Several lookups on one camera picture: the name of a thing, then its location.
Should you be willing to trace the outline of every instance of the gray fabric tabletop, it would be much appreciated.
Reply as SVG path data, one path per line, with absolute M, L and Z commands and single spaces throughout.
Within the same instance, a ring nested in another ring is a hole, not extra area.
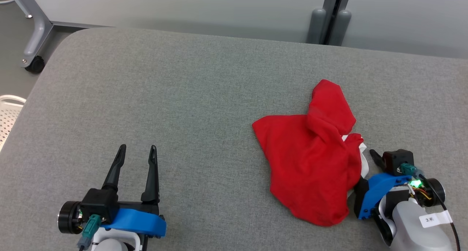
M 139 201 L 150 146 L 158 148 L 167 237 L 148 250 L 384 249 L 372 221 L 350 213 L 315 226 L 269 192 L 251 124 L 306 113 L 321 79 L 341 85 L 368 148 L 408 149 L 444 185 L 468 248 L 468 61 L 93 28 L 55 50 L 0 154 L 1 249 L 76 251 L 79 236 L 59 233 L 57 213 L 100 188 L 123 143 L 121 201 Z M 369 175 L 378 173 L 365 155 Z

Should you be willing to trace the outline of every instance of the cable label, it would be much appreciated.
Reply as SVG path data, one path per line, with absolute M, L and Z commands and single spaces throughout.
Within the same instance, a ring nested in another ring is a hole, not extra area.
M 420 216 L 419 220 L 421 221 L 421 224 L 423 225 L 423 228 L 428 228 L 444 223 L 452 223 L 452 218 L 450 217 L 450 214 L 448 211 L 443 211 L 440 213 L 434 213 L 434 214 L 426 214 L 424 216 Z

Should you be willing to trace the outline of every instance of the red cloth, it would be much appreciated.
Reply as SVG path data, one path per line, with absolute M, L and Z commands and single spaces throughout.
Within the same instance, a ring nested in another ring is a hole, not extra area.
M 320 226 L 349 213 L 346 192 L 361 175 L 361 135 L 340 86 L 321 80 L 307 115 L 266 116 L 255 135 L 271 166 L 270 191 L 297 218 Z

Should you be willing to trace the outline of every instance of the teal connector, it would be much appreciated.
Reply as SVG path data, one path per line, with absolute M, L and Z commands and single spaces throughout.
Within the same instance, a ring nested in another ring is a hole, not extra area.
M 85 228 L 83 229 L 82 237 L 77 243 L 77 246 L 80 250 L 87 250 L 89 248 L 89 246 L 91 245 L 91 241 L 93 240 L 94 234 L 101 226 L 101 223 L 101 217 L 97 214 L 93 214 L 89 217 L 89 220 L 86 223 Z
M 402 163 L 400 165 L 400 171 L 404 175 L 411 175 L 415 178 L 419 178 L 419 174 L 423 174 L 423 171 L 408 163 Z

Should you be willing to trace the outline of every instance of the black wheel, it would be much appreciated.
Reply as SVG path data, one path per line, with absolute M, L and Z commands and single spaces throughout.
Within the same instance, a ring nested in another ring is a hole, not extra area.
M 41 73 L 44 69 L 45 62 L 41 56 L 35 56 L 31 61 L 31 64 L 24 69 L 30 73 Z

